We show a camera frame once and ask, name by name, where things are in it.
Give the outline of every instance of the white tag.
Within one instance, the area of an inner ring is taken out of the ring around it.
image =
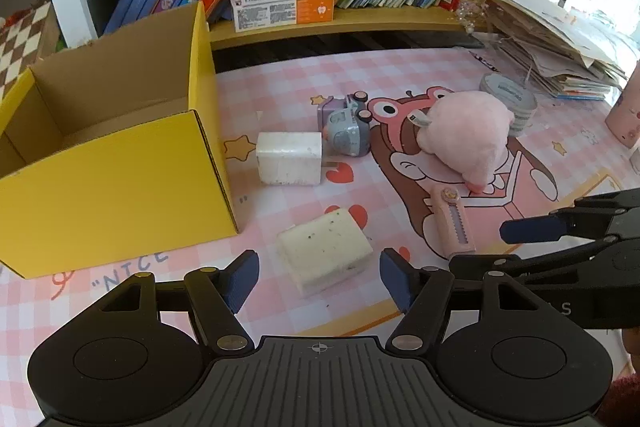
[[[418,127],[428,127],[431,124],[431,120],[420,109],[412,110],[407,118]]]

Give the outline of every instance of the stuffed animal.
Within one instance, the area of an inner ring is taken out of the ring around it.
[[[494,177],[513,123],[513,113],[482,91],[452,92],[438,99],[427,114],[413,111],[420,127],[416,141],[454,171],[472,192],[481,193]]]

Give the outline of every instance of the roll of tape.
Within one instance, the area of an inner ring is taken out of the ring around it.
[[[498,73],[485,75],[480,81],[480,90],[494,95],[514,114],[509,136],[522,134],[538,108],[533,93]]]

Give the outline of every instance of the pink bottle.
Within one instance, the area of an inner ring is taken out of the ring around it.
[[[629,149],[640,139],[640,67],[636,67],[605,123],[613,136]]]

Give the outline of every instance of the star print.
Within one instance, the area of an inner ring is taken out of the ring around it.
[[[554,146],[554,151],[556,151],[557,153],[560,153],[562,156],[564,156],[566,154],[566,150],[564,149],[564,147],[562,147],[561,143],[558,142],[551,142]]]
[[[320,105],[322,102],[324,102],[324,100],[326,100],[326,98],[321,94],[317,94],[309,98],[311,98],[311,105]]]
[[[225,158],[227,160],[235,158],[241,162],[246,162],[251,151],[255,151],[255,143],[251,143],[246,134],[235,140],[225,141]]]

